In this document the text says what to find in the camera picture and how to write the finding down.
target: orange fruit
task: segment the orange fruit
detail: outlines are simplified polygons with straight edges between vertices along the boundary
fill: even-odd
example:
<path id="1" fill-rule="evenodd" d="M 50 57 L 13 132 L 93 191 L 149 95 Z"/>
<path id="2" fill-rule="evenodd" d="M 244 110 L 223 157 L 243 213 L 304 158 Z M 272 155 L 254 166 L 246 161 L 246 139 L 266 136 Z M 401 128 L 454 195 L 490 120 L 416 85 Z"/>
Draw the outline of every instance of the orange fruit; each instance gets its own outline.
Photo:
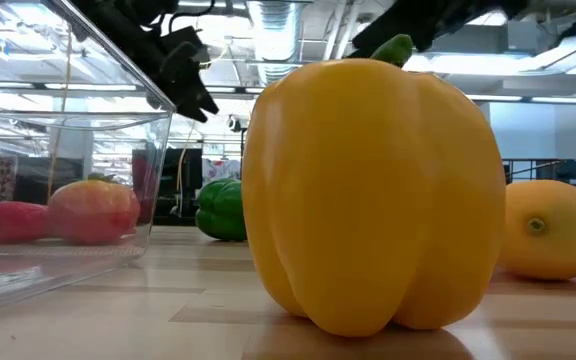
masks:
<path id="1" fill-rule="evenodd" d="M 576 277 L 576 187 L 559 181 L 506 188 L 506 234 L 500 265 L 520 276 Z"/>

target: cable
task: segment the cable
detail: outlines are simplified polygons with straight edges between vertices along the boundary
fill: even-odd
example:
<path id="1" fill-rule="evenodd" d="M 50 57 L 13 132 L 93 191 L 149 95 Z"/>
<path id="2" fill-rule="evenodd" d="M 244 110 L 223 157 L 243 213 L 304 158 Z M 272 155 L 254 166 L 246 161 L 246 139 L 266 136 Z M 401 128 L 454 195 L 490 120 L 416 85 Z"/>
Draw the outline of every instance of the cable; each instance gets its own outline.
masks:
<path id="1" fill-rule="evenodd" d="M 159 18 L 157 18 L 157 23 L 145 26 L 145 28 L 150 29 L 151 34 L 156 38 L 161 36 L 161 27 L 164 23 L 164 18 L 165 18 L 164 14 L 161 14 L 159 15 Z"/>
<path id="2" fill-rule="evenodd" d="M 68 47 L 66 48 L 66 84 L 64 85 L 63 101 L 61 102 L 61 113 L 62 116 L 66 112 L 66 100 L 68 99 L 68 86 L 70 85 L 71 77 L 71 57 L 72 57 L 72 26 L 68 26 Z M 50 172 L 48 173 L 48 196 L 46 199 L 50 199 L 52 195 L 52 183 L 55 178 L 55 167 L 57 166 L 57 151 L 59 149 L 59 142 L 61 141 L 61 127 L 57 129 L 57 135 L 55 137 L 55 147 L 52 151 L 52 158 L 50 161 Z"/>
<path id="3" fill-rule="evenodd" d="M 179 210 L 179 200 L 181 198 L 181 189 L 182 189 L 182 181 L 181 181 L 181 169 L 184 161 L 184 156 L 186 155 L 186 149 L 188 149 L 188 143 L 190 142 L 190 136 L 192 135 L 193 130 L 195 130 L 195 124 L 197 122 L 193 121 L 192 125 L 190 126 L 190 132 L 188 133 L 188 137 L 186 138 L 186 142 L 184 143 L 184 149 L 181 150 L 181 156 L 179 156 L 179 163 L 177 164 L 177 194 L 175 196 L 175 205 L 177 206 L 177 210 Z"/>
<path id="4" fill-rule="evenodd" d="M 170 22 L 168 23 L 168 32 L 172 33 L 172 23 L 177 19 L 180 18 L 182 16 L 203 16 L 203 15 L 207 15 L 209 14 L 212 9 L 215 8 L 215 2 L 216 0 L 210 0 L 210 5 L 208 5 L 208 7 L 203 10 L 200 11 L 198 13 L 185 13 L 185 12 L 178 12 L 178 13 L 174 13 L 172 14 L 172 17 L 170 18 Z"/>
<path id="5" fill-rule="evenodd" d="M 220 61 L 220 60 L 224 57 L 224 55 L 226 55 L 226 51 L 228 51 L 228 48 L 229 48 L 229 47 L 230 47 L 230 44 L 225 44 L 224 49 L 221 50 L 221 54 L 219 54 L 218 57 L 216 57 L 216 58 L 214 58 L 214 59 L 212 59 L 212 60 L 203 62 L 203 63 L 199 63 L 199 65 L 208 65 L 208 64 L 214 63 L 215 61 Z"/>

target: red bell pepper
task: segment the red bell pepper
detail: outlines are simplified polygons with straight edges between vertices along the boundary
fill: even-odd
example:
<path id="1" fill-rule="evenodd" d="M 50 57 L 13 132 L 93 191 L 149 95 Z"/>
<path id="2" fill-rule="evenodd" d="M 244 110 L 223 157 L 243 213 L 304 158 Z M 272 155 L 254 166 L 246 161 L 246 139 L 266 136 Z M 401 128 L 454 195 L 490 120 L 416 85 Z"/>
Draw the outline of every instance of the red bell pepper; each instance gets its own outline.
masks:
<path id="1" fill-rule="evenodd" d="M 0 245 L 27 244 L 50 237 L 47 210 L 44 205 L 0 202 Z"/>

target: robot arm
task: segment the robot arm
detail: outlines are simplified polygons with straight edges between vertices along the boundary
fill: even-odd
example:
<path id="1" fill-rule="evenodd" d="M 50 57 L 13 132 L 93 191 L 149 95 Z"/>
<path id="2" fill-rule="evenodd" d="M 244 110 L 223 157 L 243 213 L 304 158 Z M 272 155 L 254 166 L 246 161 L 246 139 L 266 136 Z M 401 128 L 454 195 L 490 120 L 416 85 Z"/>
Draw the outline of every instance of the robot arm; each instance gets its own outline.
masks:
<path id="1" fill-rule="evenodd" d="M 206 122 L 201 109 L 213 114 L 219 111 L 199 77 L 197 58 L 207 57 L 207 53 L 195 30 L 187 27 L 162 37 L 157 27 L 149 32 L 142 29 L 158 16 L 174 13 L 176 0 L 73 3 L 172 100 L 179 114 Z"/>
<path id="2" fill-rule="evenodd" d="M 367 58 L 397 34 L 408 34 L 419 51 L 437 37 L 453 33 L 492 10 L 501 9 L 513 18 L 529 6 L 529 0 L 397 0 L 372 24 L 357 34 L 357 49 L 350 57 Z"/>

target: pepper stem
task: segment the pepper stem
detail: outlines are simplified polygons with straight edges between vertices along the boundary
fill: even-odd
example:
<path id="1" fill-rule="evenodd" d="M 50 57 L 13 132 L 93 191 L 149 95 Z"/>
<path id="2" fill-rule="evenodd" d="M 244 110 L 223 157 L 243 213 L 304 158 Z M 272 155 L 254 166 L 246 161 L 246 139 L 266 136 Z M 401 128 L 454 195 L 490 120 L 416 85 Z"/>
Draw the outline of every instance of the pepper stem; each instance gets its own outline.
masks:
<path id="1" fill-rule="evenodd" d="M 546 230 L 546 223 L 539 218 L 532 218 L 528 220 L 528 229 L 534 235 L 538 235 Z"/>
<path id="2" fill-rule="evenodd" d="M 385 61 L 401 68 L 412 56 L 413 48 L 414 44 L 410 36 L 397 34 L 383 43 L 370 58 Z"/>

